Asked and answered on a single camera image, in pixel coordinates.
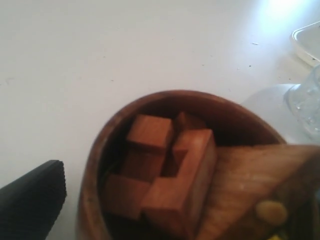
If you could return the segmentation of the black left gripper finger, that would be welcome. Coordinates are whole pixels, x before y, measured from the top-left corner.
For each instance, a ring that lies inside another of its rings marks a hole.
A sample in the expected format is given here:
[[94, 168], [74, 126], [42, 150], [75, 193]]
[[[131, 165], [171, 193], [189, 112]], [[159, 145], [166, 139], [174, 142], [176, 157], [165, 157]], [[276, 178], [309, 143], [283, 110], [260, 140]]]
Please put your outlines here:
[[48, 160], [0, 189], [0, 238], [44, 240], [67, 197], [64, 163]]

